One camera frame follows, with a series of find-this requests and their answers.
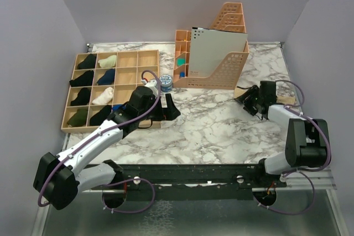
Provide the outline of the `beige underwear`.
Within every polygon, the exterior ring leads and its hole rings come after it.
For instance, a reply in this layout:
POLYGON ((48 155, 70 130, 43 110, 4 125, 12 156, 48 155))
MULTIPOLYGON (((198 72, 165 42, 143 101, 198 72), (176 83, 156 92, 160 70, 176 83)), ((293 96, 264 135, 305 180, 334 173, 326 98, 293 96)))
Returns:
MULTIPOLYGON (((241 89, 241 88, 235 88, 234 90, 234 98, 237 98, 244 93, 247 92, 248 89, 241 89)), ((278 96, 277 97, 277 103, 282 103, 282 104, 296 104, 296 99, 295 97, 290 97, 290 96, 278 96)))

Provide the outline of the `blue boxer underwear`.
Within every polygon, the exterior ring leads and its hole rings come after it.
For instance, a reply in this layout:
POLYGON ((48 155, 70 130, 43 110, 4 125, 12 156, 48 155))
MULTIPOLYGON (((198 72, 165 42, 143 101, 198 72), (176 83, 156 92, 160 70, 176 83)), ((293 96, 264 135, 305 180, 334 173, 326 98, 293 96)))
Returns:
POLYGON ((115 111, 115 110, 119 109, 121 106, 122 106, 121 104, 114 105, 112 107, 112 110, 115 111))

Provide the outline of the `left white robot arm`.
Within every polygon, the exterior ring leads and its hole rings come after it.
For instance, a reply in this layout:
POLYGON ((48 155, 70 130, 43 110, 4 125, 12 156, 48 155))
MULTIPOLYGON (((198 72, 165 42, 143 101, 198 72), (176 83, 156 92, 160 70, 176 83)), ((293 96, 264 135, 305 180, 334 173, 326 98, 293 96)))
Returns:
POLYGON ((160 91, 148 85, 138 86, 128 102, 111 112, 88 137, 67 151, 53 155, 48 152, 39 161, 33 187, 55 209, 67 207, 82 190, 85 183, 92 187, 107 185, 114 189, 122 182, 115 166, 103 162, 88 172, 87 165, 114 143, 138 129, 140 122, 172 121, 181 113, 171 94, 165 94, 167 107, 162 107, 160 91))

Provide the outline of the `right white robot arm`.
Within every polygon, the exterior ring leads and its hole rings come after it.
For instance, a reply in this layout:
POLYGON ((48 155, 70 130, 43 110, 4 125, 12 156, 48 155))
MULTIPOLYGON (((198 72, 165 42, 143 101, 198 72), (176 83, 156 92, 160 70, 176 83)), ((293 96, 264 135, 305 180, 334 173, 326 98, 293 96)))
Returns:
POLYGON ((294 171, 317 172, 327 168, 331 162, 331 146, 327 122, 314 119, 295 109, 304 103, 304 95, 298 104, 278 101, 277 84, 287 80, 261 81, 249 88, 236 87, 235 101, 252 116, 271 120, 287 130, 284 151, 263 160, 264 168, 254 173, 258 186, 266 187, 274 175, 290 174, 294 171))

